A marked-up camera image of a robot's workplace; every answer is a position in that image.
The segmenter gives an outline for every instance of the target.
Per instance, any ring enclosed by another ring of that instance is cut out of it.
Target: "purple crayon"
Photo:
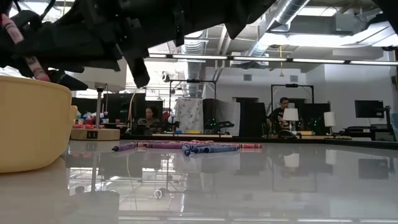
[[[136,147],[137,147],[137,143],[136,142],[130,142],[130,143],[123,144],[123,145],[120,145],[120,146],[114,146],[112,148],[112,150],[115,151],[115,152],[120,152],[120,151],[135,149]]]

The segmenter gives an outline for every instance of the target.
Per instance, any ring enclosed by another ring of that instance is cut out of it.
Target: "yellow plastic bin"
[[[67,148],[76,106],[64,86],[0,76],[0,173],[39,169]]]

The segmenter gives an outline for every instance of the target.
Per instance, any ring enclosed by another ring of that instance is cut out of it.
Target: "ductwork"
[[[265,44],[269,38],[266,36],[266,32],[280,26],[287,26],[286,31],[289,31],[290,23],[301,11],[301,9],[308,4],[309,1],[310,0],[280,0],[275,3],[274,6],[271,7],[271,9],[274,10],[266,14],[266,17],[263,18],[259,24],[259,30],[263,30],[263,35],[259,41],[254,44],[250,50],[248,50],[246,56],[263,56],[269,47]]]
[[[202,41],[206,36],[205,31],[198,31],[192,34],[187,35],[186,37],[190,37],[197,40],[185,40],[184,45],[181,46],[182,54],[189,55],[201,55],[205,53],[205,42]],[[189,80],[199,80],[201,74],[202,63],[201,62],[187,62],[187,68],[185,72],[185,78]],[[200,98],[201,91],[203,89],[203,85],[201,83],[195,84],[187,84],[187,96],[190,98]]]

